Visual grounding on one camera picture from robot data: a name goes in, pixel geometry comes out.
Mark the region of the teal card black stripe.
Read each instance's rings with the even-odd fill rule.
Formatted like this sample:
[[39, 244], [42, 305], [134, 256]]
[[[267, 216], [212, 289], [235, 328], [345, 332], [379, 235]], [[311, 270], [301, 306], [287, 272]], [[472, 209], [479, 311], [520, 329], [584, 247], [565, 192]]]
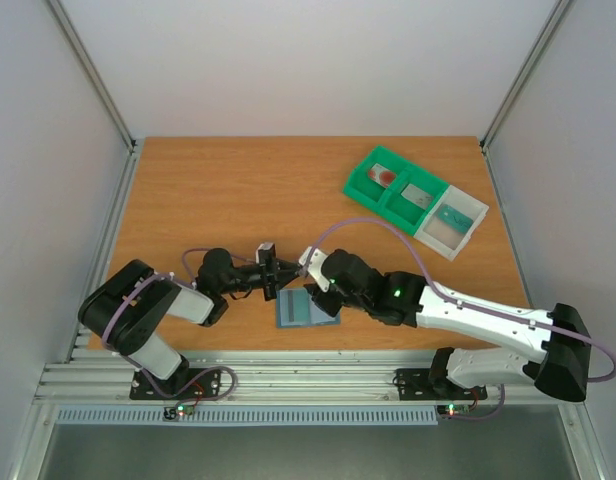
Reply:
[[305, 289], [294, 289], [288, 292], [286, 323], [290, 326], [310, 323], [310, 296]]

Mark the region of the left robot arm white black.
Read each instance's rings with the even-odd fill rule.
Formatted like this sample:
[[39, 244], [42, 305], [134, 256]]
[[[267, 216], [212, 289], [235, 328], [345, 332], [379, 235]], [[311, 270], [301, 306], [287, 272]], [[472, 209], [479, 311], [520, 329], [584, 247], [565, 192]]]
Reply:
[[253, 261], [237, 266], [234, 259], [226, 249], [205, 249], [190, 283], [132, 260], [83, 301], [78, 320], [99, 336], [105, 349], [137, 368], [155, 395], [180, 397], [196, 378], [188, 360], [157, 333], [164, 317], [211, 327], [227, 311], [230, 299], [260, 290], [266, 301], [274, 300], [302, 269], [297, 262], [278, 258], [272, 243], [261, 244]]

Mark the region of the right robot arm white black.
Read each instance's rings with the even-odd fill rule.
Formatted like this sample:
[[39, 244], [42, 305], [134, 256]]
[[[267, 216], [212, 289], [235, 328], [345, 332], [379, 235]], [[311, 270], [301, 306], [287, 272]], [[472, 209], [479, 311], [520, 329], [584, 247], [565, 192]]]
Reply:
[[331, 317], [352, 308], [388, 326], [446, 330], [489, 343], [485, 350], [444, 347], [435, 353], [429, 383], [438, 395], [530, 384], [557, 400], [586, 398], [591, 347], [572, 306], [558, 303], [546, 311], [485, 302], [414, 273], [382, 274], [342, 249], [326, 254], [307, 248], [299, 264], [312, 280], [306, 286], [311, 300]]

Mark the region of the grey card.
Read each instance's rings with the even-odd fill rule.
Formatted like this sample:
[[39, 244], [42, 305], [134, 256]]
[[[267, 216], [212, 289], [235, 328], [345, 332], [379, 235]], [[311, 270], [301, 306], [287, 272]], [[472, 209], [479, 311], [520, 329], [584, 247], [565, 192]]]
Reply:
[[410, 203], [418, 206], [419, 208], [426, 210], [432, 203], [434, 197], [421, 188], [408, 184], [401, 192], [401, 196]]

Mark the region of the red circle card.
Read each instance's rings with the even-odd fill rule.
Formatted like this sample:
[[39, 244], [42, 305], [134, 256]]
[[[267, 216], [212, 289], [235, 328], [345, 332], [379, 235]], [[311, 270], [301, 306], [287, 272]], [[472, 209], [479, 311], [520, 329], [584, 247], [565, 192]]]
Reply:
[[383, 188], [388, 188], [397, 178], [395, 172], [378, 163], [369, 168], [367, 176]]

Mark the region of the teal card holder wallet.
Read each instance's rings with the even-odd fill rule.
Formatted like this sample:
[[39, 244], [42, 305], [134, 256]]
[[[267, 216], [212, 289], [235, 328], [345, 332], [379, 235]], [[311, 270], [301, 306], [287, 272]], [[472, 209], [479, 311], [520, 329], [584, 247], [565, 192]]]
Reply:
[[283, 289], [275, 305], [276, 327], [279, 329], [339, 325], [340, 315], [331, 317], [312, 301], [304, 288]]

